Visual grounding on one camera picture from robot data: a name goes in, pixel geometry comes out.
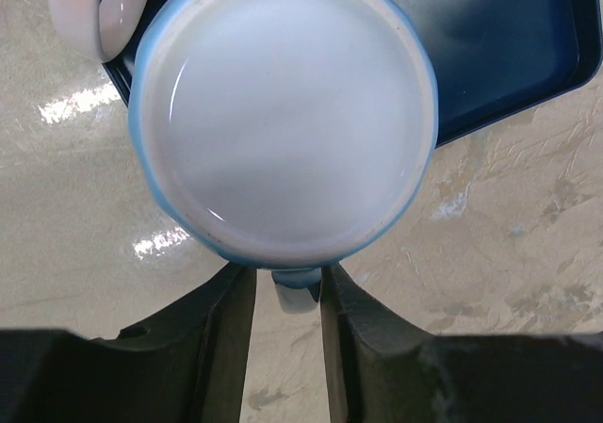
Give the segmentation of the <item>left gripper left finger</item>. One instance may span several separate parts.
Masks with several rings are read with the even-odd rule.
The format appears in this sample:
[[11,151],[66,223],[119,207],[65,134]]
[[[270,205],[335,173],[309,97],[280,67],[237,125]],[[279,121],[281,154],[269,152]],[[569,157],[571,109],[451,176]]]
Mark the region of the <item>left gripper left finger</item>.
[[228,264],[111,340],[2,331],[2,421],[237,422],[256,277]]

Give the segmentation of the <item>pink mug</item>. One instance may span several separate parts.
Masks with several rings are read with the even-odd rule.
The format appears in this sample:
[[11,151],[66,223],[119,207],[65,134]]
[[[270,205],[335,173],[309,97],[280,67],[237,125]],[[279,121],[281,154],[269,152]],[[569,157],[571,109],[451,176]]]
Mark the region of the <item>pink mug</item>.
[[100,62],[132,38],[147,0],[48,0],[52,23],[69,46]]

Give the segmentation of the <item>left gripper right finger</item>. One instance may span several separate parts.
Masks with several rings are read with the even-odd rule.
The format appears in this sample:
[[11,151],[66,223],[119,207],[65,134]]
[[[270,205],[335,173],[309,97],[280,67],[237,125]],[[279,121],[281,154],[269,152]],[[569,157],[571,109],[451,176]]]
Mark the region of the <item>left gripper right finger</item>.
[[333,422],[598,422],[600,334],[434,335],[339,265],[320,312]]

